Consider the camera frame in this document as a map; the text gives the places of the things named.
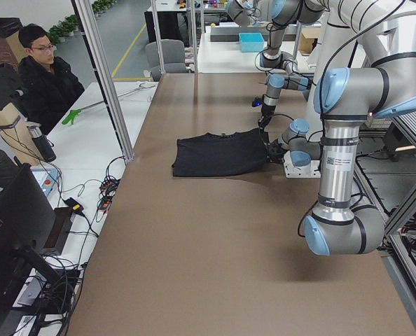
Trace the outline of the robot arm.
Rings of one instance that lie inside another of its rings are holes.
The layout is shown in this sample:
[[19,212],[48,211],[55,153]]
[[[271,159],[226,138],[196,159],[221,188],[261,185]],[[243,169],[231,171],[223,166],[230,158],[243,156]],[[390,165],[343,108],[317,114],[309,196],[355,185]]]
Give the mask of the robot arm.
[[320,256],[365,254],[384,237],[375,206],[352,204],[359,128],[368,114],[390,118],[416,111],[416,51],[382,57],[366,68],[329,69],[314,93],[324,122],[320,189],[303,219],[305,240]]
[[264,23],[269,33],[266,47],[258,53],[261,71],[269,71],[268,81],[283,82],[285,90],[298,90],[308,98],[314,92],[313,79],[300,73],[295,56],[281,51],[286,28],[299,22],[310,25],[316,22],[324,8],[312,1],[266,1],[268,11],[264,15],[258,1],[229,1],[226,12],[234,23],[241,27],[256,26]]

